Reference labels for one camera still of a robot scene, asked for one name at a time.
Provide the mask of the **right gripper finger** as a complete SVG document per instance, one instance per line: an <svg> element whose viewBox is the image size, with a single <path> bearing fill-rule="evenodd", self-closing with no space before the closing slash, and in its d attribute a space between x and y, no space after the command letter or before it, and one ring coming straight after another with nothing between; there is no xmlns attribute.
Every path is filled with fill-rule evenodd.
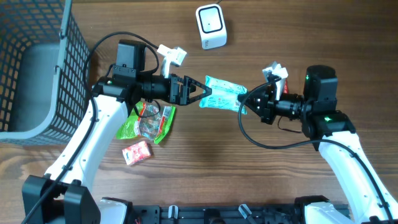
<svg viewBox="0 0 398 224"><path fill-rule="evenodd" d="M257 91L249 91L244 94L238 95L238 101L240 103L243 102L243 99L246 99L246 103L259 103L264 98L264 90L257 90Z"/></svg>
<svg viewBox="0 0 398 224"><path fill-rule="evenodd" d="M241 101L237 101L237 111L239 111L239 108L241 108L241 114L242 115L247 115L249 112L256 112L256 109L253 108L251 105L248 105L247 102L245 102L244 106L242 105Z"/></svg>

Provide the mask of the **red stick packet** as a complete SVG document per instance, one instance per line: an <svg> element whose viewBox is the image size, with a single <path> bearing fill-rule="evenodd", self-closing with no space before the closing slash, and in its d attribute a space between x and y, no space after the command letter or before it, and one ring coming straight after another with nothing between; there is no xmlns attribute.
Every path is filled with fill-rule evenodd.
<svg viewBox="0 0 398 224"><path fill-rule="evenodd" d="M283 93L288 94L289 93L289 87L288 87L288 81L285 79L284 80L284 89Z"/></svg>

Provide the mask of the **green snack bag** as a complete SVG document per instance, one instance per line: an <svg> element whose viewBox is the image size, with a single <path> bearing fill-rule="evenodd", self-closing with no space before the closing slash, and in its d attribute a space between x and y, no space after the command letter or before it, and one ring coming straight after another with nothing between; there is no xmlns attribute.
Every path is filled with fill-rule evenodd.
<svg viewBox="0 0 398 224"><path fill-rule="evenodd" d="M159 144L171 130L176 108L164 106L159 110L155 105L144 102L138 102L136 108L140 116L132 110L127 121L117 131L116 139L145 137Z"/></svg>

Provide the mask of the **teal wipes pack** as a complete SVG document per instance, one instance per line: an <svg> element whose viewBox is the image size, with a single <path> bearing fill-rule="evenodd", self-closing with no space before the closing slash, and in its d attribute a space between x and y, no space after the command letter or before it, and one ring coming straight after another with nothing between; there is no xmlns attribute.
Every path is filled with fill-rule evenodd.
<svg viewBox="0 0 398 224"><path fill-rule="evenodd" d="M210 96L200 101L199 107L201 108L214 108L238 112L241 105L238 96L248 92L247 88L242 85L220 80L208 75L206 76L205 85L211 88L212 93Z"/></svg>

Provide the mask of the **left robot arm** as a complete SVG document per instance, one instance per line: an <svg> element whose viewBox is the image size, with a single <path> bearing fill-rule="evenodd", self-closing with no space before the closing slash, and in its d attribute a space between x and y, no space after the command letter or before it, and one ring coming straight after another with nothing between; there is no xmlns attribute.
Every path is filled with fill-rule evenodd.
<svg viewBox="0 0 398 224"><path fill-rule="evenodd" d="M111 77L101 77L90 91L90 105L61 156L42 177L22 186L25 223L139 223L131 202L104 198L96 202L93 181L108 146L141 100L186 106L201 99L200 82L190 77L145 70L146 51L163 55L168 66L185 58L181 48L155 46L147 40L121 40Z"/></svg>

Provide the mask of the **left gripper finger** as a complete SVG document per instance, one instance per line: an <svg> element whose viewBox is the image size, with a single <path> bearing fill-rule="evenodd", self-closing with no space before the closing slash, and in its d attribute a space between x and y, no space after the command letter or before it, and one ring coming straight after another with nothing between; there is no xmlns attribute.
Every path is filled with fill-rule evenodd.
<svg viewBox="0 0 398 224"><path fill-rule="evenodd" d="M197 80L194 80L191 77L184 76L184 86L187 87L188 93L193 93L196 91L196 87L201 88L205 91L205 93L212 93L212 89L205 84L200 83Z"/></svg>
<svg viewBox="0 0 398 224"><path fill-rule="evenodd" d="M187 100L187 105L190 105L190 104L192 104L192 103L194 103L196 101L199 101L199 100L201 100L203 98L206 98L207 96L210 96L210 95L211 95L211 92L204 92L204 93L202 93L200 95L197 95L197 96L194 96L192 98L189 98Z"/></svg>

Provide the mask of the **red small tissue pack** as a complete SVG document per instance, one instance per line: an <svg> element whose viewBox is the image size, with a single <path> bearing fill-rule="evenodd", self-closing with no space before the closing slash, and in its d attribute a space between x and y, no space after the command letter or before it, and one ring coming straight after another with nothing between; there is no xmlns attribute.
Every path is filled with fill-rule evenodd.
<svg viewBox="0 0 398 224"><path fill-rule="evenodd" d="M137 162L150 158L152 155L145 141L138 142L122 150L126 164L131 166Z"/></svg>

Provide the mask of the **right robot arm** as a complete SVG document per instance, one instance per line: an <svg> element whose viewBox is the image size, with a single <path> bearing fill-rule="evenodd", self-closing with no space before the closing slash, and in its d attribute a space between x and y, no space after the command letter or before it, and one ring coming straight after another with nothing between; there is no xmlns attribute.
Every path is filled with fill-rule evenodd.
<svg viewBox="0 0 398 224"><path fill-rule="evenodd" d="M303 94L284 93L286 75L275 66L263 70L266 82L237 96L272 124L276 116L299 120L306 141L273 150L311 144L334 172L353 213L352 223L397 223L397 200L388 192L366 157L356 128L346 114L337 110L338 79L334 68L307 68Z"/></svg>

